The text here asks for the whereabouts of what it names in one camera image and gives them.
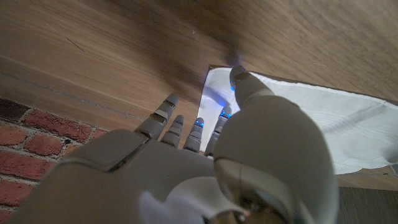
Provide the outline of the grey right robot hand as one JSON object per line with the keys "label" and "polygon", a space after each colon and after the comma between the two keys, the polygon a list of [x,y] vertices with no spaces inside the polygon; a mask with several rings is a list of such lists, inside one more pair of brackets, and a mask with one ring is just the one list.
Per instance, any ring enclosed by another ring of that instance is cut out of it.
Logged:
{"label": "grey right robot hand", "polygon": [[339,190],[319,127],[243,67],[229,80],[239,111],[220,114],[204,155],[202,119],[177,147],[183,118],[171,118],[169,95],[136,130],[61,159],[9,221],[335,223]]}

